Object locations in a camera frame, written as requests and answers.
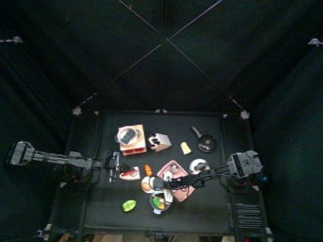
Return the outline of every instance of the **red object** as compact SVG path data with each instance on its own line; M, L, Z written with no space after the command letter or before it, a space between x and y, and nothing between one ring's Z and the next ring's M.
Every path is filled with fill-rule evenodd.
M137 174L138 174L138 170L134 169L134 170L130 170L130 171L125 172L125 173L122 174L122 177L127 177L127 176L135 177Z

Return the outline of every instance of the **orange object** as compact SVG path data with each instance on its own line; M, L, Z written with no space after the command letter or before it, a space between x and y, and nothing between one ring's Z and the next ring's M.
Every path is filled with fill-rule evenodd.
M149 164L146 164L146 173L150 177L154 175L153 169Z

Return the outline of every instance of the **frying pan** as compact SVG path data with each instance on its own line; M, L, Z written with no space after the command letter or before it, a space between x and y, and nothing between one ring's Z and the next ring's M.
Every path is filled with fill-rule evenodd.
M193 130L197 133L198 138L198 148L205 153L212 153L217 148L217 140L212 135L202 135L197 127L193 126Z

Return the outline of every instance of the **black table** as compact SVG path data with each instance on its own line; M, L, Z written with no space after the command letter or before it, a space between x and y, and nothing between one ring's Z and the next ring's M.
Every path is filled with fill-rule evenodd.
M233 153L253 149L249 123L240 113L85 112L75 118L67 151L102 158L109 150L119 151L115 142L118 128L138 124L145 126L147 138L150 133L162 133L170 136L173 142L173 146L161 152L149 148L146 153L122 156L122 163L141 167L142 179L146 176L145 164L150 164L158 172L170 160L177 160L189 171L192 161L201 158L212 167L220 167ZM202 134L217 138L216 152L206 154L198 150L192 126L197 126ZM189 155L182 152L182 142L188 142L193 150ZM261 196L256 193L249 197L253 197L253 202L264 203ZM122 204L130 199L135 199L138 205L134 211L126 213ZM220 180L212 180L186 201L176 201L172 208L157 215L141 181L109 182L109 174L102 171L101 181L91 189L59 188L51 223L55 233L78 232L79 238L90 233L226 235L234 232L230 227L230 202L233 198Z

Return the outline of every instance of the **black pan handle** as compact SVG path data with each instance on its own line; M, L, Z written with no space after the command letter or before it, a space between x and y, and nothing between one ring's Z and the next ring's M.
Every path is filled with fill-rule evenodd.
M200 132L200 130L197 129L196 126L193 126L193 130L197 133L197 137L201 138L202 137L202 134L201 134L201 132Z

